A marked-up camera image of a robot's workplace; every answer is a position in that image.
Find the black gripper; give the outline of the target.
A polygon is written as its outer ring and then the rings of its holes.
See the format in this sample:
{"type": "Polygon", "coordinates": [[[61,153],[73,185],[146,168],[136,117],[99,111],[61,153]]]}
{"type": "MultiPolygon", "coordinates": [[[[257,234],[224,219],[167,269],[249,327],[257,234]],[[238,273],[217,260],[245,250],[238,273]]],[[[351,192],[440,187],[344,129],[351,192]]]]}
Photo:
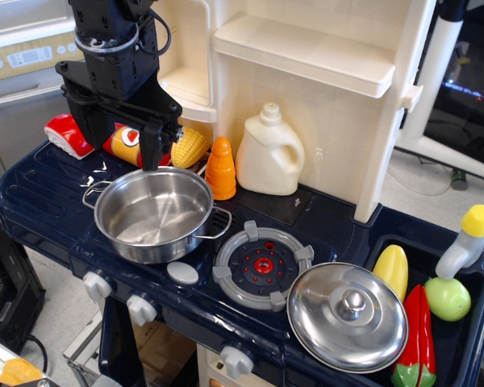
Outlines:
{"type": "Polygon", "coordinates": [[[142,169],[154,171],[170,152],[172,142],[181,139],[178,118],[182,107],[159,85],[157,73],[124,101],[94,91],[83,61],[61,61],[56,71],[64,79],[61,89],[70,114],[94,148],[106,142],[116,123],[125,124],[140,131],[142,169]]]}

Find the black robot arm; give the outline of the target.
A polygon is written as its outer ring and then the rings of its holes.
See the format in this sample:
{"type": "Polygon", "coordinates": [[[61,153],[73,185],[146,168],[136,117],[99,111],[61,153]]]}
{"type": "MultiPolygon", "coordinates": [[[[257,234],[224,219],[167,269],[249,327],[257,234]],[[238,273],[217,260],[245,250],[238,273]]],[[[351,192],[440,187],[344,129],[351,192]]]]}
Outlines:
{"type": "Polygon", "coordinates": [[[63,94],[86,142],[95,149],[123,123],[140,133],[142,167],[156,170],[182,135],[181,105],[157,75],[168,49],[156,27],[167,23],[150,1],[71,1],[82,61],[61,61],[63,94]]]}

